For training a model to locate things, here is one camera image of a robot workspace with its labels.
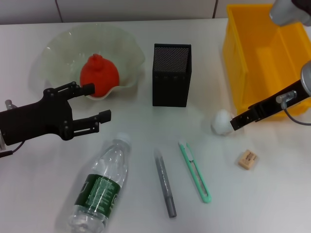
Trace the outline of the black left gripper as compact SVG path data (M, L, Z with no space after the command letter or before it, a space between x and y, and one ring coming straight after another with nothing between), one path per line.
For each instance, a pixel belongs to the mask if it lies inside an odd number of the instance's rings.
M46 134L63 140L98 133L100 124L111 121L111 110L73 121L69 99L95 93L95 85L70 82L44 90L40 101L0 113L0 132L6 145L13 145Z

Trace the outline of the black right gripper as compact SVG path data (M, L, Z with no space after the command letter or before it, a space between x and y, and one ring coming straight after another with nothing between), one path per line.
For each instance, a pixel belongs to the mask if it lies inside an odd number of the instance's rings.
M237 131L252 122L268 118L282 111L281 104L277 103L276 98L291 91L295 91L296 96L287 102L288 107L298 104L305 99L305 90L301 81L298 80L265 100L253 104L246 112L234 117L230 121L233 130Z

